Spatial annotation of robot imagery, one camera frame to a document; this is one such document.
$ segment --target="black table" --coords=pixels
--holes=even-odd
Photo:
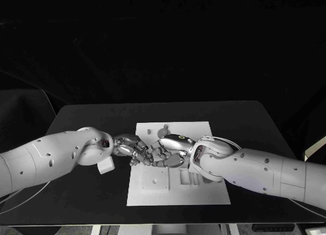
[[[256,101],[69,105],[47,134],[95,127],[112,136],[134,134],[137,122],[209,121],[212,135],[243,148],[294,158]],[[226,182],[230,205],[126,207],[129,157],[114,157],[115,169],[99,175],[96,165],[76,166],[40,194],[0,216],[0,224],[305,223],[326,219],[288,199],[258,194]],[[2,209],[23,202],[43,185],[24,189]]]

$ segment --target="white cable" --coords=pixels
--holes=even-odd
[[[4,200],[0,201],[0,204],[7,201],[21,190],[15,191]]]
[[[212,138],[216,138],[216,139],[225,141],[226,143],[232,144],[238,149],[242,149],[242,148],[239,147],[239,145],[238,145],[235,142],[226,140],[225,138],[219,138],[219,137],[214,137],[214,136],[213,136]]]
[[[288,198],[288,200],[295,203],[300,207],[302,207],[307,211],[310,211],[313,214],[318,215],[320,217],[323,217],[326,219],[326,216],[323,216],[321,214],[318,214],[317,212],[311,211],[310,209],[307,209],[298,202],[295,202],[292,199]]]
[[[14,208],[17,208],[20,205],[23,205],[39,193],[40,191],[44,189],[44,187],[39,190],[39,192],[23,202],[20,203],[15,207],[13,207],[11,209],[8,209],[7,211],[2,211],[0,214],[8,212],[10,210],[13,210]]]

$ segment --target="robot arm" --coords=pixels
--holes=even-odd
[[[164,143],[178,147],[181,152],[189,153],[191,148],[189,172],[212,181],[225,178],[229,183],[253,192],[294,199],[326,210],[326,165],[251,149],[233,151],[225,142],[209,136],[202,136],[189,145],[180,145],[178,142],[170,144],[174,139],[174,136],[165,135],[157,141],[158,148],[165,148]],[[157,166],[170,167],[165,164],[168,159],[158,161]]]
[[[33,140],[0,154],[0,197],[57,179],[77,164],[98,164],[99,173],[106,173],[114,169],[111,154],[116,152],[132,156],[135,164],[150,165],[150,156],[139,154],[138,146],[145,151],[147,146],[135,135],[112,138],[92,127]]]

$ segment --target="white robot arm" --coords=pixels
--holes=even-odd
[[[0,154],[0,198],[67,174],[79,165],[98,164],[99,173],[114,169],[111,154],[131,156],[131,165],[150,165],[152,155],[135,135],[111,137],[92,127],[47,135]]]
[[[190,157],[189,172],[212,181],[222,178],[236,186],[268,195],[285,197],[326,210],[326,165],[302,162],[251,149],[233,151],[216,137],[202,136],[194,142],[184,136],[165,135],[148,151],[180,150],[157,167],[181,165]]]

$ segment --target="black device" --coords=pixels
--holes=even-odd
[[[253,232],[291,232],[294,224],[252,224]]]

